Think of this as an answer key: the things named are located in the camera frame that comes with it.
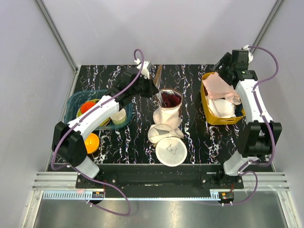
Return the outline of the teal transparent plastic container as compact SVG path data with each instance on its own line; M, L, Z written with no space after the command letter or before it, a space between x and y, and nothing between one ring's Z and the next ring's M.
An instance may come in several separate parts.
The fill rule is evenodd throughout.
M67 101L66 113L63 122L66 124L76 119L80 114L81 106L85 102L93 101L97 103L106 91L107 90L88 90L74 93ZM95 130L116 130L125 127L131 121L133 115L133 104L129 103L124 107L124 109L126 111L126 120L123 123L115 125L113 121L108 118L107 124L104 122L104 124L99 125Z

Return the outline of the black garment in bin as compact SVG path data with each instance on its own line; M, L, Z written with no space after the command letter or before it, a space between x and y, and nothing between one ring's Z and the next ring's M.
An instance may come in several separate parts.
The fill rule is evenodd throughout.
M235 116L236 117L242 117L242 116L244 116L244 114L243 114L243 105L242 104L236 105L236 107L235 107Z

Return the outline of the aluminium frame post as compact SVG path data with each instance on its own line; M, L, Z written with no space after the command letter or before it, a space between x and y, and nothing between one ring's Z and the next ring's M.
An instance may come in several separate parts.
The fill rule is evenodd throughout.
M67 49L67 46L65 45L45 3L43 0L34 0L35 4L37 5L40 13L42 14L48 28L50 29L56 43L58 44L62 54L64 55L65 59L67 60L70 68L75 73L78 70L78 66L76 65L74 59L72 58L70 52Z
M284 4L284 0L276 0L275 3L273 4L271 10L269 11L269 14L267 15L265 21L263 22L263 25L261 26L252 46L259 46L263 37L266 35L268 29L270 28L272 22L274 21L276 15L278 14L279 10L281 9L282 5ZM250 52L253 54L255 52L255 47L250 47ZM247 66L242 70L243 73L248 71L249 63Z

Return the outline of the white mesh laundry bag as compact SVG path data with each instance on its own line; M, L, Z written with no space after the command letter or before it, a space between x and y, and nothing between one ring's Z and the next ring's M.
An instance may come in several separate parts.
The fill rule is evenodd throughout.
M187 157L187 147L182 141L184 134L179 128L166 124L153 124L148 131L148 140L155 145L157 159L166 166L181 165Z

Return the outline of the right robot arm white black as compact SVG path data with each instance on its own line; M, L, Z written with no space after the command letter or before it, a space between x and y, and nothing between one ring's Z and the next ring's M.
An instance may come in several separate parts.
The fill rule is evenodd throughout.
M259 85L277 75L279 65L275 63L273 76L258 80L255 71L249 70L253 60L250 52L253 46L245 46L227 52L214 66L215 72L240 96L245 111L246 126L238 138L236 152L223 164L223 172L218 174L216 184L227 188L232 184L232 176L238 176L251 164L260 167L271 165L276 154L276 143L282 132L282 125L276 123L264 105Z

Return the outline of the cream paper cup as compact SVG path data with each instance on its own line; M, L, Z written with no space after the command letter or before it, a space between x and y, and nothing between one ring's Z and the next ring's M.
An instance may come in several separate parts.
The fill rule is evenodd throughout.
M123 108L119 112L110 116L114 125L123 124L126 120L126 110Z

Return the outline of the yellow plastic bin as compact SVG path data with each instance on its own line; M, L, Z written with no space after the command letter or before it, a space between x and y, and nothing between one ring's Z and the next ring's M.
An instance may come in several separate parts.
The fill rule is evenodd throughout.
M206 73L202 76L201 79L201 88L200 88L200 94L201 94L201 100L202 100L202 106L203 106L203 111L206 117L206 121L211 124L211 125L225 125L225 124L236 124L239 120L241 120L245 116L245 111L243 109L243 114L244 116L242 117L233 117L233 118L218 118L215 117L213 114L210 113L207 105L207 91L203 85L202 80L206 79L211 73Z

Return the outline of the aluminium frame post right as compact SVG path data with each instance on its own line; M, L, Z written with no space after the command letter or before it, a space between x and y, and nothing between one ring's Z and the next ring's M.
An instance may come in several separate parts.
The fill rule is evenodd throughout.
M272 22L274 21L276 15L278 14L279 10L281 9L282 5L284 4L284 0L276 0L275 3L273 4L271 10L269 11L269 14L267 15L265 21L263 22L263 25L261 26L252 46L259 46L263 37L266 35L268 29L270 28ZM253 54L255 52L255 47L250 47L250 52ZM249 63L247 66L242 70L243 73L248 71Z

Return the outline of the aluminium front rail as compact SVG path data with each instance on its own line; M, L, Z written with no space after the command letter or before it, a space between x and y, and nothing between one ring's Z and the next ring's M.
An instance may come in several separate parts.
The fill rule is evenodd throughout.
M123 184L120 189L128 200L158 201L215 201L221 193L252 191L289 191L285 175L281 172L258 172L258 182L253 174L245 175L238 184L227 189L194 184ZM123 200L123 196L111 187L90 184L75 172L39 172L36 175L34 190L43 192L44 199L52 200Z

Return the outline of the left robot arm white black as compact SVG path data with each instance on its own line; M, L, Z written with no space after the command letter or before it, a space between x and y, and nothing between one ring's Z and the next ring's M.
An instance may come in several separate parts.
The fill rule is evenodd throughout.
M101 99L80 117L55 125L52 151L77 172L86 176L86 183L98 188L103 181L99 167L88 157L87 137L107 118L128 105L136 96L150 98L158 93L150 71L143 65L127 68Z

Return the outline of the dark maroon bra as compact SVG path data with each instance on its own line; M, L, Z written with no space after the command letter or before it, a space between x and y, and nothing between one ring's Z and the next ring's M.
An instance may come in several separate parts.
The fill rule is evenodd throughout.
M163 92L162 97L162 107L171 108L176 107L181 103L181 97L175 93Z

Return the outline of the cream laundry bag brown trim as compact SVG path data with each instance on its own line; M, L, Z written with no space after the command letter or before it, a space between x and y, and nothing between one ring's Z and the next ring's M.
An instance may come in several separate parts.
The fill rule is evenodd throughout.
M181 124L181 109L183 96L179 91L172 88L160 89L162 65L159 65L154 79L154 85L159 90L156 94L158 108L153 112L155 124L166 124L176 129Z

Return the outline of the orange translucent cup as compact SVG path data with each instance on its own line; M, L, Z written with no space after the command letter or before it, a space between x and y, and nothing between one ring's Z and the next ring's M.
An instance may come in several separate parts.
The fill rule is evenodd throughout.
M87 112L88 110L90 110L92 107L94 107L94 105L95 105L95 102L93 102L93 101L87 101L87 102L85 102L80 107L80 113L84 114L85 112Z

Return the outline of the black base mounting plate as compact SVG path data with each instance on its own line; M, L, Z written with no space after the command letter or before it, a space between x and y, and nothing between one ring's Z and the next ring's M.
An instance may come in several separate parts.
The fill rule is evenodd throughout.
M103 164L99 181L110 183L127 198L200 198L209 190L241 190L239 176L224 174L219 164Z

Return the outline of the pale pink bra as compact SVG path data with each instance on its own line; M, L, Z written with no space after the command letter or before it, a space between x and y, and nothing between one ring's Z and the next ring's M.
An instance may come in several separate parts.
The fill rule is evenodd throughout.
M226 83L218 73L211 73L202 80L208 99L225 99L235 105L241 104L240 96L233 86Z

